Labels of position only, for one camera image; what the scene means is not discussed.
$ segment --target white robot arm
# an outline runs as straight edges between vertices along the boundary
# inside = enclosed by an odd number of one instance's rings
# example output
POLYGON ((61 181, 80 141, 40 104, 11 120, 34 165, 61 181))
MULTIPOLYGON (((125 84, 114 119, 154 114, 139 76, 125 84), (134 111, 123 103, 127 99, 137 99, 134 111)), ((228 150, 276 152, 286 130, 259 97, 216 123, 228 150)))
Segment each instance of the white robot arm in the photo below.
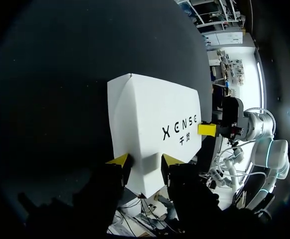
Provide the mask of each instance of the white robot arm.
MULTIPOLYGON (((239 99, 235 100, 239 103, 241 109, 241 101, 239 99)), ((287 177, 290 168, 288 160, 288 142, 286 140, 274 140, 273 134, 276 130, 276 122, 273 115, 268 110, 252 108, 244 111, 243 114, 237 115, 237 124, 233 124, 235 126, 233 128, 237 128, 239 124, 241 125, 238 131, 239 135, 226 133, 223 134, 223 136, 230 136, 230 139, 234 138, 241 141, 255 142, 251 154, 251 162, 256 166, 270 169, 265 183, 247 206, 247 208, 253 209, 269 192, 273 191, 277 179, 285 179, 287 177), (250 112, 251 110, 263 110, 266 114, 253 113, 250 112)), ((213 165, 209 174, 218 186, 222 187, 227 185, 233 189, 233 192, 237 192, 243 184, 238 181, 239 175, 237 175, 235 165, 243 161, 244 153, 239 146, 235 146, 232 149, 234 149, 234 154, 225 158, 222 165, 222 167, 225 166, 227 168, 229 172, 227 175, 231 176, 231 180, 221 177, 217 172, 217 169, 219 169, 220 172, 224 173, 219 166, 221 163, 219 162, 219 158, 222 153, 216 157, 216 161, 218 162, 217 166, 213 165)))

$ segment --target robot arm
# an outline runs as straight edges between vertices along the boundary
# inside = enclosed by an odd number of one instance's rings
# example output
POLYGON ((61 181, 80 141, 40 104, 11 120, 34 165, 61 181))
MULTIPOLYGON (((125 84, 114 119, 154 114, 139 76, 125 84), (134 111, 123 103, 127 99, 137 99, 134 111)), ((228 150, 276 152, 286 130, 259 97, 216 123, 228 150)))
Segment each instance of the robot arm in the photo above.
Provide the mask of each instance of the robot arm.
POLYGON ((288 142, 286 140, 274 140, 275 130, 275 119, 268 110, 252 108, 244 111, 240 99, 232 97, 224 99, 223 118, 219 131, 223 137, 230 139, 233 148, 236 148, 232 156, 224 159, 224 166, 231 175, 231 180, 222 178, 217 172, 217 166, 212 166, 209 174, 218 186, 227 185, 234 192, 238 191, 242 184, 238 181, 235 164, 240 163, 244 157, 242 149, 237 148, 236 145, 238 140, 254 141, 251 162, 256 166, 269 168, 270 173, 259 192, 248 205, 249 209, 255 208, 269 192, 272 192, 276 180, 285 179, 289 171, 288 142), (250 112, 251 110, 263 110, 265 114, 253 113, 250 112))

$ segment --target desk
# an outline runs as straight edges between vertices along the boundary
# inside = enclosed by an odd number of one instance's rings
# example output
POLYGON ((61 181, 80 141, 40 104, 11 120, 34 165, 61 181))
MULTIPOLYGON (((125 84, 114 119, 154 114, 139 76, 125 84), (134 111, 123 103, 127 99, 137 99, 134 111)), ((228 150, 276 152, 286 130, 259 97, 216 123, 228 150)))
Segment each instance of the desk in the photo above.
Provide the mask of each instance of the desk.
POLYGON ((172 0, 34 0, 11 22, 0 44, 0 187, 23 218, 19 192, 70 204, 88 169, 112 159, 107 82, 130 72, 196 89, 211 120, 203 38, 172 0))

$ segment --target xense logo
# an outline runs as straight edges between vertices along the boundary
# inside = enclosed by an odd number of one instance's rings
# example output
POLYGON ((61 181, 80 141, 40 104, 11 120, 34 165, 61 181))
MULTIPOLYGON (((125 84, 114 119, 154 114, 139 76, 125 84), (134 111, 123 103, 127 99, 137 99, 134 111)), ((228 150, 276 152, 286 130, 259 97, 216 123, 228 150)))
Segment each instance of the xense logo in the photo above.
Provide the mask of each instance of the xense logo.
MULTIPOLYGON (((197 122, 196 115, 194 115, 194 122, 195 123, 197 122)), ((188 124, 189 124, 189 126, 191 126, 193 124, 192 117, 188 118, 188 124)), ((182 120, 182 128, 183 128, 183 130, 187 128, 187 118, 182 120)), ((169 131, 169 125, 167 126, 166 129, 163 127, 162 130, 163 130, 163 133, 164 133, 163 141, 166 139, 166 136, 168 136, 168 138, 170 138, 170 134, 168 132, 169 131)), ((175 133, 179 133, 179 122, 178 121, 174 125, 174 131, 175 131, 175 133)))

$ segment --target wire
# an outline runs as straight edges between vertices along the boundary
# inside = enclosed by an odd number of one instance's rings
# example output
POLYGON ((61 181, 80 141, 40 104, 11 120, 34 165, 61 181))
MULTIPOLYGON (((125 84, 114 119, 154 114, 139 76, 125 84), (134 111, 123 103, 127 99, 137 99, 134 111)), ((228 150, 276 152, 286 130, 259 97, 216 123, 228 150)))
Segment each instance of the wire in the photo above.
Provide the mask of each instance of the wire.
POLYGON ((135 237, 137 237, 137 236, 134 234, 134 232, 132 231, 129 222, 126 220, 126 218, 124 217, 123 213, 121 213, 121 211, 119 211, 119 213, 120 213, 120 214, 122 215, 122 217, 125 219, 125 222, 127 223, 127 226, 129 227, 129 229, 131 230, 131 232, 133 233, 133 235, 134 235, 135 237))
POLYGON ((155 231, 153 224, 150 222, 150 220, 149 220, 149 218, 148 218, 148 216, 147 216, 147 213, 146 213, 146 211, 145 211, 145 207, 144 207, 144 205, 143 205, 143 202, 141 202, 141 205, 142 205, 142 207, 143 207, 143 211, 144 211, 144 214, 145 214, 145 216, 146 216, 146 218, 147 218, 147 220, 148 220, 148 223, 150 224, 150 226, 151 226, 151 228, 153 229, 153 231, 155 231))
POLYGON ((139 200, 137 203, 135 203, 135 204, 132 205, 132 206, 124 207, 124 208, 122 208, 122 209, 135 207, 138 203, 140 203, 140 201, 141 201, 141 200, 139 200))
MULTIPOLYGON (((152 212, 152 210, 149 208, 149 206, 148 206, 148 204, 147 204, 147 202, 143 199, 143 201, 145 202, 145 204, 146 204, 146 206, 148 207, 148 209, 149 209, 149 211, 153 214, 153 216, 158 220, 158 222, 163 226, 163 227, 165 227, 164 225, 163 225, 163 223, 161 223, 160 222, 160 220, 159 220, 159 218, 152 212)), ((173 232, 175 232, 175 233, 178 233, 178 232, 176 232, 173 228, 171 228, 167 223, 166 223, 166 226, 169 228, 169 229, 171 229, 173 232)))
POLYGON ((247 174, 240 174, 240 175, 231 175, 231 174, 226 174, 222 169, 221 169, 221 167, 220 167, 220 163, 221 163, 221 161, 220 161, 220 156, 224 153, 224 152, 226 152, 226 151, 228 151, 228 150, 230 150, 230 149, 235 149, 235 148, 239 148, 239 147, 241 147, 241 146, 244 146, 244 145, 246 145, 246 144, 249 144, 249 143, 252 143, 252 142, 255 142, 256 140, 251 140, 251 141, 249 141, 249 142, 247 142, 247 143, 243 143, 243 144, 241 144, 241 145, 238 145, 238 146, 235 146, 235 147, 231 147, 231 148, 226 148, 225 150, 223 150, 223 151, 221 151, 215 158, 214 158, 214 160, 215 159, 217 159, 217 165, 218 165, 218 170, 223 174, 223 176, 229 176, 229 177, 242 177, 242 176, 251 176, 251 175, 255 175, 255 174, 262 174, 262 175, 264 175, 264 177, 265 177, 265 182, 264 182, 264 184, 262 185, 262 187, 265 185, 265 183, 266 183, 266 180, 267 180, 267 175, 266 175, 266 173, 264 173, 264 172, 254 172, 254 173, 247 173, 247 174))
POLYGON ((275 134, 277 124, 276 124, 276 120, 275 120, 274 115, 269 110, 261 108, 261 107, 254 107, 254 108, 247 109, 245 111, 247 112, 247 111, 253 111, 253 110, 261 110, 261 111, 264 111, 267 114, 269 114, 270 118, 273 120, 273 123, 274 123, 273 134, 275 134))
POLYGON ((225 150, 219 152, 219 153, 215 156, 215 158, 213 159, 212 162, 215 162, 215 161, 217 162, 217 160, 219 161, 220 156, 221 156, 224 152, 227 152, 227 151, 230 150, 230 149, 240 148, 240 147, 242 147, 242 146, 244 146, 244 145, 246 145, 246 144, 253 143, 253 142, 256 142, 256 140, 255 140, 255 139, 254 139, 254 140, 250 140, 250 141, 247 142, 247 143, 243 143, 243 144, 238 145, 238 146, 235 146, 235 147, 226 148, 225 150))
POLYGON ((242 176, 251 176, 251 175, 255 175, 255 174, 262 174, 262 175, 264 175, 264 176, 267 178, 267 175, 266 175, 266 173, 264 173, 264 172, 254 172, 254 173, 247 173, 247 174, 240 174, 240 175, 231 175, 231 174, 226 174, 226 173, 221 169, 219 162, 220 162, 220 161, 218 160, 218 169, 219 169, 220 172, 222 172, 222 174, 223 174, 224 176, 230 176, 230 177, 242 177, 242 176))

